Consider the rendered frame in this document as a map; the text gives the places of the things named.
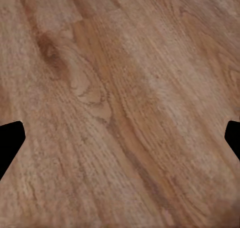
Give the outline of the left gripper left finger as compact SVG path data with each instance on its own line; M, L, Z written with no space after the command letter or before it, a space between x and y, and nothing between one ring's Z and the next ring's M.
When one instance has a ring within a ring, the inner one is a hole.
M26 139L21 121L0 126L0 180Z

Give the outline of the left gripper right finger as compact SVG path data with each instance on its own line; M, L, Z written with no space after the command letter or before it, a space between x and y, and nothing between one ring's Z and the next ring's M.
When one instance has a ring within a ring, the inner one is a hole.
M229 121L225 131L225 140L240 160L240 123Z

